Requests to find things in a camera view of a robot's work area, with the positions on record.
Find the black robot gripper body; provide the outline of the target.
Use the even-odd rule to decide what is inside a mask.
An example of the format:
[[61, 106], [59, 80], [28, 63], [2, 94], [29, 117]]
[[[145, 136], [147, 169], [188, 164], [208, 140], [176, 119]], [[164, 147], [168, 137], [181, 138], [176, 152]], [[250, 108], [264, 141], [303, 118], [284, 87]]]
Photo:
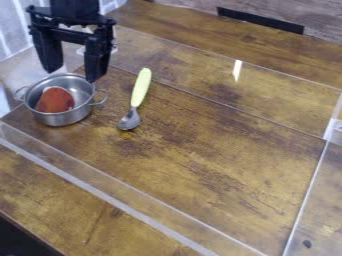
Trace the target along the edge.
[[100, 14], [99, 0], [48, 0], [48, 7], [28, 6], [29, 34], [36, 45], [95, 40], [111, 44], [116, 21]]

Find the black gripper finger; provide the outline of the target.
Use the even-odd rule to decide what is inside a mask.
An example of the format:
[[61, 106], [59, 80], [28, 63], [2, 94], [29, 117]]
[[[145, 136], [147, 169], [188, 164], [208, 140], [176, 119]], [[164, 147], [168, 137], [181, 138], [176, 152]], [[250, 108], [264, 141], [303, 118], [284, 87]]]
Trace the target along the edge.
[[[113, 39], [112, 35], [93, 34], [92, 36], [100, 36]], [[111, 54], [91, 54], [85, 52], [84, 55], [84, 67], [85, 67], [85, 79], [88, 82], [93, 83], [101, 76], [107, 73], [108, 63]]]
[[30, 35], [42, 69], [52, 73], [63, 66], [61, 42], [50, 31], [32, 28]]

